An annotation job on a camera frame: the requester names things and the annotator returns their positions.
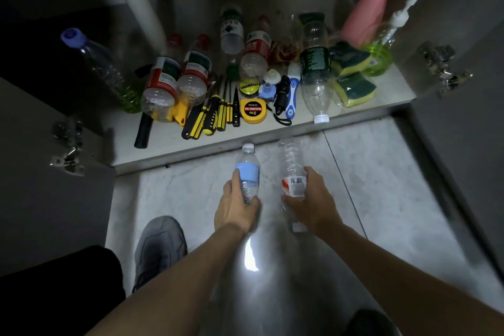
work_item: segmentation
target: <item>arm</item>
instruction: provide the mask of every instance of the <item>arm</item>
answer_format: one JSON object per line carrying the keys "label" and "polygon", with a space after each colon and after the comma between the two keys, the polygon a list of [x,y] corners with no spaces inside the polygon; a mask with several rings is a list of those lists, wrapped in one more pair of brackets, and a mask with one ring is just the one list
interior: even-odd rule
{"label": "arm", "polygon": [[155,277],[108,314],[88,335],[196,334],[199,318],[228,258],[249,232],[260,206],[246,206],[237,170],[215,213],[216,231],[173,267]]}
{"label": "arm", "polygon": [[504,315],[345,226],[322,176],[311,167],[305,169],[305,199],[282,199],[336,251],[404,336],[504,333]]}

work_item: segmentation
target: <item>cabinet door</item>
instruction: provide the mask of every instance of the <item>cabinet door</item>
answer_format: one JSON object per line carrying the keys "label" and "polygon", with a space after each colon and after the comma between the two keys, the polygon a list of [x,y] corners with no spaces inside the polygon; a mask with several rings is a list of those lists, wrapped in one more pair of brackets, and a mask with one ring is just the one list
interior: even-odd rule
{"label": "cabinet door", "polygon": [[504,270],[504,21],[455,60],[473,78],[412,102],[414,123]]}
{"label": "cabinet door", "polygon": [[102,138],[86,129],[83,175],[50,165],[69,152],[52,133],[65,120],[0,78],[0,276],[105,244],[115,171],[98,162]]}

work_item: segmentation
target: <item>blue handled brush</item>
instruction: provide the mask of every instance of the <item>blue handled brush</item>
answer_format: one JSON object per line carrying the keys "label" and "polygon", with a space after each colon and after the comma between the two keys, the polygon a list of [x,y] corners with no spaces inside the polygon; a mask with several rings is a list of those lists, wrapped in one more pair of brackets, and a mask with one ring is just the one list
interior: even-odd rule
{"label": "blue handled brush", "polygon": [[287,77],[290,80],[289,103],[285,110],[285,116],[292,119],[296,114],[296,91],[301,81],[301,64],[291,62],[287,70]]}

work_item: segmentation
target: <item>spray bottle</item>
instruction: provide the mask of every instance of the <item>spray bottle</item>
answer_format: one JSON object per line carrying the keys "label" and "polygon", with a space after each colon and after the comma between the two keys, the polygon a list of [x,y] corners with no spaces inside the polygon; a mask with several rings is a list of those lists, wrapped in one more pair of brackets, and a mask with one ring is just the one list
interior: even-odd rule
{"label": "spray bottle", "polygon": [[341,29],[341,38],[354,48],[370,43],[381,24],[386,4],[387,0],[359,0]]}
{"label": "spray bottle", "polygon": [[369,45],[364,45],[364,49],[371,53],[371,61],[369,67],[364,69],[362,73],[367,76],[381,76],[394,62],[390,54],[390,47],[395,41],[394,33],[397,28],[406,24],[409,19],[408,9],[413,6],[417,0],[406,0],[406,5],[400,11],[392,14],[390,21],[383,23],[378,32]]}

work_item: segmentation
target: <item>tile grout line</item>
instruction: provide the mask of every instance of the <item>tile grout line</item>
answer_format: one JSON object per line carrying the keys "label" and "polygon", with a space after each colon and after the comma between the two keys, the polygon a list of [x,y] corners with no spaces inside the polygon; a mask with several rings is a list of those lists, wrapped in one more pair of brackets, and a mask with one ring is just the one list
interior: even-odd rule
{"label": "tile grout line", "polygon": [[329,140],[327,140],[327,136],[325,135],[326,131],[322,131],[324,134],[324,138],[326,139],[325,141],[327,142],[327,146],[329,147],[329,150],[331,151],[331,155],[333,156],[334,163],[336,164],[336,167],[338,168],[338,173],[340,173],[341,180],[343,181],[343,185],[345,186],[345,190],[347,191],[348,196],[350,197],[350,202],[352,202],[353,209],[355,210],[355,214],[357,215],[357,218],[359,219],[360,226],[362,227],[362,231],[364,231],[364,235],[366,236],[366,239],[369,239],[366,233],[366,229],[364,228],[364,225],[362,224],[362,221],[360,220],[360,215],[357,212],[357,208],[355,207],[355,204],[353,203],[352,199],[352,194],[350,194],[350,191],[348,190],[348,187],[345,182],[345,178],[343,178],[343,174],[341,173],[340,166],[338,165],[338,161],[336,161],[336,157],[334,156],[333,150],[331,148],[331,144],[329,143]]}

